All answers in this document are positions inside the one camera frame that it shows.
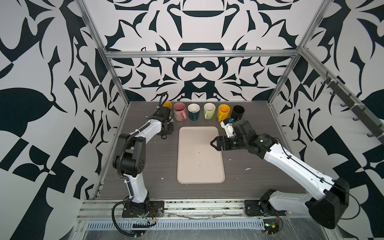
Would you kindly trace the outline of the pink ghost print mug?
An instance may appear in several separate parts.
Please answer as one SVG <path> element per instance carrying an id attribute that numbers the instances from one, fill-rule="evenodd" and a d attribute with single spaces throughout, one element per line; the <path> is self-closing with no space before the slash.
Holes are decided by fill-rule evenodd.
<path id="1" fill-rule="evenodd" d="M 178 122 L 182 122 L 187 119 L 186 105 L 181 102 L 177 102 L 173 105 L 174 119 Z"/>

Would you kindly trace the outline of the blue butterfly mug yellow inside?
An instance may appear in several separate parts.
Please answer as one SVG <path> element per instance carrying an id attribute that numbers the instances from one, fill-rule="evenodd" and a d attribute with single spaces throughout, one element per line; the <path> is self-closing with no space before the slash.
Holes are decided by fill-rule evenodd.
<path id="1" fill-rule="evenodd" d="M 163 104 L 163 107 L 168 108 L 168 109 L 171 109 L 171 108 L 172 108 L 172 103 L 171 103 L 171 102 L 165 102 L 165 103 Z"/>

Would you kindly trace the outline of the dark green mug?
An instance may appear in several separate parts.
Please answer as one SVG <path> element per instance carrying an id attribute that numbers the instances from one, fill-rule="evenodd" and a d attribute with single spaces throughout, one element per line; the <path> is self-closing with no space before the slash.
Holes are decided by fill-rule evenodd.
<path id="1" fill-rule="evenodd" d="M 191 121 L 197 121 L 200 116 L 200 106 L 192 103 L 188 105 L 188 117 Z"/>

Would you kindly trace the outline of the black mug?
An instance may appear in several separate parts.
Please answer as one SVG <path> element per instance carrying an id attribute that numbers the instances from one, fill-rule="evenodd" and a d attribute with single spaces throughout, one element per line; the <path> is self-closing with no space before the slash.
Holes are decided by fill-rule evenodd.
<path id="1" fill-rule="evenodd" d="M 234 122 L 237 122 L 243 118 L 244 113 L 245 108 L 243 106 L 236 105 L 232 109 L 231 119 L 233 119 Z"/>

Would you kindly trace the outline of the light green mug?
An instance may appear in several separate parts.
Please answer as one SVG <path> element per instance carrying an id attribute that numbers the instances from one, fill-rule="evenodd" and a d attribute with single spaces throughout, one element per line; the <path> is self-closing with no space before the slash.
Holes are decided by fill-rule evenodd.
<path id="1" fill-rule="evenodd" d="M 204 105 L 204 118 L 210 120 L 214 117 L 216 111 L 216 105 L 213 103 L 206 103 Z"/>

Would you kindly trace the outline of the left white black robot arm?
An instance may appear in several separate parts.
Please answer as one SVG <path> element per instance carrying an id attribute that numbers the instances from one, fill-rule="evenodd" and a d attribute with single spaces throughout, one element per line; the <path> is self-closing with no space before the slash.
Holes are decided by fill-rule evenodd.
<path id="1" fill-rule="evenodd" d="M 146 165 L 147 143 L 156 135 L 165 139 L 173 129 L 171 109 L 161 106 L 147 118 L 144 125 L 118 137 L 113 168 L 124 179 L 129 190 L 130 205 L 137 211 L 144 212 L 150 208 L 149 192 L 142 175 Z"/>

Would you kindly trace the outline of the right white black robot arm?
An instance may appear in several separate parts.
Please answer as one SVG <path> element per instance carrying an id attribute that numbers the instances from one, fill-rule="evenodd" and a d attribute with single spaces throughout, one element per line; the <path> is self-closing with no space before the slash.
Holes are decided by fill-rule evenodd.
<path id="1" fill-rule="evenodd" d="M 210 142 L 214 149 L 247 150 L 282 170 L 306 190 L 305 194 L 269 190 L 262 196 L 262 202 L 275 211 L 309 215 L 327 229 L 337 226 L 349 206 L 350 184 L 346 180 L 317 171 L 285 149 L 276 138 L 258 135 L 246 120 L 224 120 L 221 126 L 226 134 Z"/>

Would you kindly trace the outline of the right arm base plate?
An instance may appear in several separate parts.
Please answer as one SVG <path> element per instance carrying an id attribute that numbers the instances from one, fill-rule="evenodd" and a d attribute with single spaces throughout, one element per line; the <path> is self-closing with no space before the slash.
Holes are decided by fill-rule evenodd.
<path id="1" fill-rule="evenodd" d="M 248 217 L 286 216 L 287 211 L 277 210 L 270 200 L 245 200 L 245 214 Z"/>

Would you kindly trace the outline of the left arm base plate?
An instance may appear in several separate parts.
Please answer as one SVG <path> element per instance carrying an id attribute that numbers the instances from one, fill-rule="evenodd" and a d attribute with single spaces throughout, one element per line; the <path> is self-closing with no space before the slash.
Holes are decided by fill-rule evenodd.
<path id="1" fill-rule="evenodd" d="M 123 218 L 156 217 L 163 213 L 165 208 L 164 201 L 146 201 L 144 203 L 132 203 L 129 201 L 124 204 Z"/>

